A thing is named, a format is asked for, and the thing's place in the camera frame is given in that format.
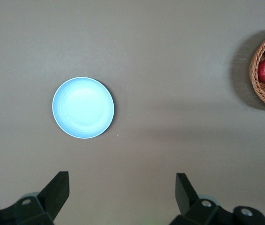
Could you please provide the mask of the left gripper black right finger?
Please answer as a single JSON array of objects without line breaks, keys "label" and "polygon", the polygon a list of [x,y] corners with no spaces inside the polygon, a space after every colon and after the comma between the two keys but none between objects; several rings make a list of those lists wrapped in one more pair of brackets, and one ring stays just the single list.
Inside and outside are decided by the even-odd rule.
[{"label": "left gripper black right finger", "polygon": [[184,173],[176,174],[175,198],[180,211],[172,225],[232,225],[232,213],[200,198]]}]

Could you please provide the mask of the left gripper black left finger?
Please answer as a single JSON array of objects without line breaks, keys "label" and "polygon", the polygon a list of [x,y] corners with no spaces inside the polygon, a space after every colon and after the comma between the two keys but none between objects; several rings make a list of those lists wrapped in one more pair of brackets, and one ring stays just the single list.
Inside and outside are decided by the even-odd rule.
[{"label": "left gripper black left finger", "polygon": [[14,204],[18,225],[52,225],[70,194],[69,172],[60,171],[36,196]]}]

